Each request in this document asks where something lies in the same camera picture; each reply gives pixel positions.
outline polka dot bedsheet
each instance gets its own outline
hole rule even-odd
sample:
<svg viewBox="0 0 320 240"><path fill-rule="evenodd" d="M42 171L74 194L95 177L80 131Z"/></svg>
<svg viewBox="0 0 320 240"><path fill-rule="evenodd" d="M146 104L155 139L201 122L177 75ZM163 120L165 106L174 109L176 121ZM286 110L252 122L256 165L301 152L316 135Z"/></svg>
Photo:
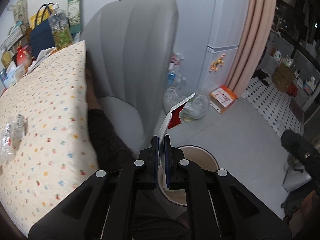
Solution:
<svg viewBox="0 0 320 240"><path fill-rule="evenodd" d="M0 200L28 236L32 225L98 168L89 141L85 43L46 58L0 97L0 130L10 116L27 118L15 158L2 165Z"/></svg>

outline gray inflatable chair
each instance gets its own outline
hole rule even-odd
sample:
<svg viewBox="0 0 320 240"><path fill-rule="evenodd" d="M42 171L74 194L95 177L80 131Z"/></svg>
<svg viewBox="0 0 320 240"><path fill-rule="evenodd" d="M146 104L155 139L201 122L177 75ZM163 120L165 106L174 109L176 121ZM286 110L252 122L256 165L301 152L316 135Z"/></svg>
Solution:
<svg viewBox="0 0 320 240"><path fill-rule="evenodd" d="M175 0L121 0L102 7L81 34L98 101L134 157L154 135L177 21Z"/></svg>

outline orange box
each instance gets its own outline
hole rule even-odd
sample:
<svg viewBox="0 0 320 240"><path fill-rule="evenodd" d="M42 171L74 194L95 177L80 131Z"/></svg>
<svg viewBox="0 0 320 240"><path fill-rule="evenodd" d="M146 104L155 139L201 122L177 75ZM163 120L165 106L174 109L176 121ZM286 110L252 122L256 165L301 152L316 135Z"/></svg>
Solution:
<svg viewBox="0 0 320 240"><path fill-rule="evenodd" d="M215 91L211 92L209 98L210 105L216 109L219 114L222 114L233 104L233 102L237 99L237 96L226 86L221 86Z"/></svg>

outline black bag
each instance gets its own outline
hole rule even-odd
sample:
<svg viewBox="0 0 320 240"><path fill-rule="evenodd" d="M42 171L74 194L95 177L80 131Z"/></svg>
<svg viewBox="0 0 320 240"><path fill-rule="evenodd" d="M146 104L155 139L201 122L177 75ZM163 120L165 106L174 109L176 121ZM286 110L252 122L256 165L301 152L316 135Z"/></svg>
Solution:
<svg viewBox="0 0 320 240"><path fill-rule="evenodd" d="M30 45L32 47L33 55L35 56L35 58L38 57L42 49L48 49L55 46L49 21L48 19L43 21L43 15L46 9L48 10L49 14L51 14L51 10L49 8L50 4L53 3L43 4L40 7L41 9L43 6L45 6L41 17L41 23L37 25L38 14L40 11L39 9L36 14L35 28L30 33Z"/></svg>

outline person's leg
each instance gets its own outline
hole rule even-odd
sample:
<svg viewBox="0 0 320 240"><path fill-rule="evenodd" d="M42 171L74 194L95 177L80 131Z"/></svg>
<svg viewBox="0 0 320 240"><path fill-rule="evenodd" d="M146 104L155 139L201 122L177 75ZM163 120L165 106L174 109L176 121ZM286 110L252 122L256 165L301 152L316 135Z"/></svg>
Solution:
<svg viewBox="0 0 320 240"><path fill-rule="evenodd" d="M95 97L91 73L86 70L88 129L93 148L97 153L100 169L108 172L120 170L125 163L134 161L131 150L116 135L110 120L102 111ZM189 239L188 230L169 218L150 191L137 191L133 238Z"/></svg>

